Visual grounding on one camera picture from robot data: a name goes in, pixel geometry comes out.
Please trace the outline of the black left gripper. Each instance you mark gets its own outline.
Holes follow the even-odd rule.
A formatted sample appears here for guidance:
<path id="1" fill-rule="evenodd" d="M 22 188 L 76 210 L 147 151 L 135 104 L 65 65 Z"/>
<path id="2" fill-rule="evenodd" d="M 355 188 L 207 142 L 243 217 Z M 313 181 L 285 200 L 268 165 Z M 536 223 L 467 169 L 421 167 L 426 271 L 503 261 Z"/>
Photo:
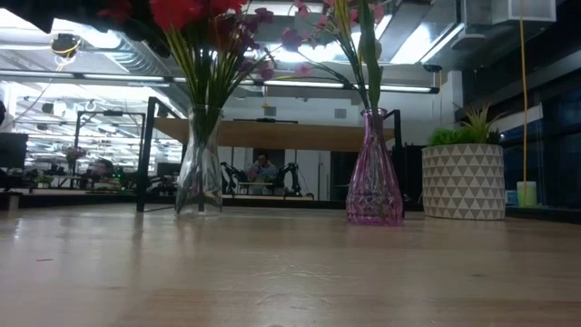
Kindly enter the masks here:
<path id="1" fill-rule="evenodd" d="M 147 45 L 160 57 L 170 57 L 172 55 L 171 47 L 166 40 L 165 34 L 156 25 L 148 24 L 147 22 L 130 22 L 129 36 L 133 40 Z"/>

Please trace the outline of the red artificial flower bunch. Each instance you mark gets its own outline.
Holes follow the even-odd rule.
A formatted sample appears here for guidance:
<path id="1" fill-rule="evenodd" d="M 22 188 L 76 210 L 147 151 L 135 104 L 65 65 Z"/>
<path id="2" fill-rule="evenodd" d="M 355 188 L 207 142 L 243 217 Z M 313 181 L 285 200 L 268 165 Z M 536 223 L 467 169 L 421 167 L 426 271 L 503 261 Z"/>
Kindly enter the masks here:
<path id="1" fill-rule="evenodd" d="M 248 0 L 103 0 L 97 15 L 155 36 L 181 68 L 192 102 L 192 129 L 212 133 L 233 89 L 249 73 L 242 66 Z"/>

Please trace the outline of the purple artificial flower bunch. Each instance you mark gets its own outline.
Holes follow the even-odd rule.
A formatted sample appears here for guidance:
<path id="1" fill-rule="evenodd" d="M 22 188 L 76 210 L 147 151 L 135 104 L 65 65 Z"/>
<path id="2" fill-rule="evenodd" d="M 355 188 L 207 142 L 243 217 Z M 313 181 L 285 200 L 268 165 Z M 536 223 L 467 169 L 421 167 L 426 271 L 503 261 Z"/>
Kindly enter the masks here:
<path id="1" fill-rule="evenodd" d="M 242 41 L 246 50 L 261 51 L 259 58 L 250 58 L 245 56 L 241 61 L 238 72 L 240 78 L 251 78 L 251 74 L 257 74 L 262 81 L 271 80 L 274 76 L 276 66 L 273 52 L 284 49 L 288 52 L 298 53 L 299 48 L 305 42 L 306 37 L 301 36 L 296 29 L 287 28 L 281 35 L 281 44 L 273 50 L 267 47 L 261 47 L 254 41 L 254 35 L 258 32 L 261 25 L 272 24 L 274 13 L 265 7 L 259 7 L 254 10 L 254 17 L 244 23 L 242 28 Z"/>

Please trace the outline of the clear glass vase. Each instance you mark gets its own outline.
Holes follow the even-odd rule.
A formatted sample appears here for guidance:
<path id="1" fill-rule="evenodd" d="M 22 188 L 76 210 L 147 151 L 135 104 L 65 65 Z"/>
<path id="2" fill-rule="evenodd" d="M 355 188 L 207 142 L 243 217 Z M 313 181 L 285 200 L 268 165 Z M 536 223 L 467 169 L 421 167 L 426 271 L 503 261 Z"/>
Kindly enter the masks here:
<path id="1" fill-rule="evenodd" d="M 177 218 L 213 217 L 222 213 L 222 169 L 218 139 L 222 110 L 195 105 L 188 117 L 188 143 L 177 179 Z"/>

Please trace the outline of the pink blossom flower bunch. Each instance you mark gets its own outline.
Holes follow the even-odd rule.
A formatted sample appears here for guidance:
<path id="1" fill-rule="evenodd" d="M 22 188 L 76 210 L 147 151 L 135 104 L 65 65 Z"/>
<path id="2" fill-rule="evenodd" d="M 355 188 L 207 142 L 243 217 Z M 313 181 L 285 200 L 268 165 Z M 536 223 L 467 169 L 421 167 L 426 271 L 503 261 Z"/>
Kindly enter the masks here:
<path id="1" fill-rule="evenodd" d="M 384 6 L 381 3 L 367 0 L 371 7 L 371 12 L 374 15 L 374 32 L 375 25 L 383 20 Z M 359 0 L 325 0 L 325 4 L 329 7 L 326 14 L 320 15 L 319 21 L 313 25 L 314 32 L 311 34 L 300 34 L 305 36 L 306 40 L 302 45 L 314 45 L 316 38 L 320 35 L 328 36 L 331 41 L 339 46 L 341 52 L 346 56 L 353 77 L 349 79 L 346 75 L 338 72 L 330 66 L 317 63 L 300 51 L 297 54 L 307 61 L 314 69 L 322 71 L 329 75 L 328 79 L 333 82 L 346 84 L 349 86 L 356 85 L 357 90 L 353 90 L 359 94 L 359 97 L 366 109 L 370 109 L 369 96 L 365 87 L 368 85 L 368 71 L 367 66 L 359 52 L 359 40 L 361 37 L 361 30 L 359 25 Z M 382 45 L 376 38 L 376 56 L 379 58 L 382 52 Z"/>

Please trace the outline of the pink glass vase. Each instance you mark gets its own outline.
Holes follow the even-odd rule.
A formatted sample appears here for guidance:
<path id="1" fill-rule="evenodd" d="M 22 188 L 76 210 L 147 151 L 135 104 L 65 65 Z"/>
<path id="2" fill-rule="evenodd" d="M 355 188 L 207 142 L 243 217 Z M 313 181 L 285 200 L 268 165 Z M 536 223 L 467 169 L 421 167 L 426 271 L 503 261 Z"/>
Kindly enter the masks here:
<path id="1" fill-rule="evenodd" d="M 365 109 L 361 115 L 365 133 L 350 178 L 347 221 L 357 225 L 401 226 L 403 199 L 383 132 L 387 111 Z"/>

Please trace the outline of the wooden shelf with black legs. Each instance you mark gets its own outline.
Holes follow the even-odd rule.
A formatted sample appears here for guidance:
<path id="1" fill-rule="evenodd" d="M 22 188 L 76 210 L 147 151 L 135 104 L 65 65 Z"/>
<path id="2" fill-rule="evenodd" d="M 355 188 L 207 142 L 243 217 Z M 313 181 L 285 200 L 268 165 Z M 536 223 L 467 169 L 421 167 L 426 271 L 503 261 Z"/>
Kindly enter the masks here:
<path id="1" fill-rule="evenodd" d="M 149 195 L 147 169 L 150 162 L 153 130 L 186 143 L 188 140 L 188 121 L 174 116 L 173 119 L 158 118 L 155 108 L 167 106 L 156 97 L 148 99 L 147 111 L 143 116 L 141 154 L 138 163 L 136 210 L 143 212 L 148 203 L 163 204 L 171 208 L 169 197 Z M 264 123 L 258 121 L 225 121 L 218 134 L 218 145 L 225 147 L 259 147 L 264 149 L 293 149 L 332 152 L 356 152 L 364 140 L 365 129 L 361 126 L 333 126 L 312 124 Z M 343 210 L 344 202 L 317 201 L 302 197 L 275 196 L 235 196 L 227 197 L 226 207 L 272 207 Z"/>

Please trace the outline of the long ceiling light bar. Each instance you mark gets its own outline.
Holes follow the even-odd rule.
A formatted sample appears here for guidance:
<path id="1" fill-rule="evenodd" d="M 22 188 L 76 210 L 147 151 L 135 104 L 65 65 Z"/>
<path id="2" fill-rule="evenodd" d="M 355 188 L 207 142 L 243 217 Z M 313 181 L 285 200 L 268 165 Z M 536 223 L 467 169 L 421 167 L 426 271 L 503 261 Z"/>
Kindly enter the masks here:
<path id="1" fill-rule="evenodd" d="M 66 79 L 66 80 L 90 80 L 106 82 L 122 82 L 127 84 L 185 84 L 184 77 L 177 76 L 154 76 L 154 75 L 133 75 L 133 74 L 90 74 L 77 72 L 51 72 L 51 71 L 26 71 L 0 69 L 0 77 L 5 80 L 14 78 L 28 79 Z M 267 86 L 267 87 L 308 87 L 320 89 L 342 89 L 357 90 L 356 85 L 349 86 L 337 82 L 314 82 L 314 81 L 295 81 L 291 79 L 274 79 L 268 81 L 244 80 L 240 85 Z M 382 84 L 380 86 L 382 93 L 403 93 L 403 94 L 438 94 L 439 87 L 435 86 L 413 86 L 413 85 L 396 85 Z"/>

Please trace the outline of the person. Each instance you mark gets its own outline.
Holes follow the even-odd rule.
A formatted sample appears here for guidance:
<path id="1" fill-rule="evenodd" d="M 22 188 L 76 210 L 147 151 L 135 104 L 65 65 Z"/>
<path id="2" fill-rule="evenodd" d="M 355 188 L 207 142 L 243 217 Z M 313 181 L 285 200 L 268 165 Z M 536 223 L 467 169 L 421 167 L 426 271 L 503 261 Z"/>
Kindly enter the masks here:
<path id="1" fill-rule="evenodd" d="M 258 154 L 255 162 L 247 170 L 249 181 L 255 183 L 271 183 L 276 179 L 277 174 L 278 169 L 267 154 Z"/>
<path id="2" fill-rule="evenodd" d="M 110 178 L 113 176 L 113 163 L 107 159 L 99 159 L 93 168 L 87 170 L 87 174 L 94 181 Z"/>

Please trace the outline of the black monitor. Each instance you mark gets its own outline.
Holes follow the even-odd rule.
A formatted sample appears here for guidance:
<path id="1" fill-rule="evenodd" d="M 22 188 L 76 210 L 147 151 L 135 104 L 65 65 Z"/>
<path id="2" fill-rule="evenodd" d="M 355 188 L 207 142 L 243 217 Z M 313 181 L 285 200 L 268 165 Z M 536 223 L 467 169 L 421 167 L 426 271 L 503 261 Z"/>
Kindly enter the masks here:
<path id="1" fill-rule="evenodd" d="M 25 167 L 27 134 L 0 133 L 0 168 Z"/>

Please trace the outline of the succulent in triangle-patterned pot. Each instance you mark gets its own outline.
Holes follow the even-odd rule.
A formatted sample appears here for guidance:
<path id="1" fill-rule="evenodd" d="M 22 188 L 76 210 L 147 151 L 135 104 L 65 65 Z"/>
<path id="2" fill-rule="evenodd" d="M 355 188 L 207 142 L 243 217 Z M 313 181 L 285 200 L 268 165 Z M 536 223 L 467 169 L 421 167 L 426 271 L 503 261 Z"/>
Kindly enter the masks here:
<path id="1" fill-rule="evenodd" d="M 422 204 L 433 218 L 502 221 L 506 196 L 500 132 L 489 106 L 467 111 L 458 129 L 438 129 L 422 154 Z"/>

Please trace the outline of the white ceiling vent box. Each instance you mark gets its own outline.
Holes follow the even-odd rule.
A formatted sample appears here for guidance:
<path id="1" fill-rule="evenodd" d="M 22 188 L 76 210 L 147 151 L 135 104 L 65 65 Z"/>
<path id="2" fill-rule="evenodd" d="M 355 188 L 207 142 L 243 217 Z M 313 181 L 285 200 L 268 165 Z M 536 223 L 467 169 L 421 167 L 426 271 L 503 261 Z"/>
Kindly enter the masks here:
<path id="1" fill-rule="evenodd" d="M 556 0 L 460 0 L 463 18 L 473 25 L 509 21 L 554 23 Z"/>

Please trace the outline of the pale green cup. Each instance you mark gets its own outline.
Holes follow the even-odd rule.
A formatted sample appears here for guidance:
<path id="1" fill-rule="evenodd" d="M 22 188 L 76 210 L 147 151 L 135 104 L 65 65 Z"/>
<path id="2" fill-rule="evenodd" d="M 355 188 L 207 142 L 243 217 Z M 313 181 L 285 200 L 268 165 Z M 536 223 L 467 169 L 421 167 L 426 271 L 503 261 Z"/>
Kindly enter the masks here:
<path id="1" fill-rule="evenodd" d="M 517 182 L 517 203 L 519 207 L 537 207 L 536 182 Z"/>

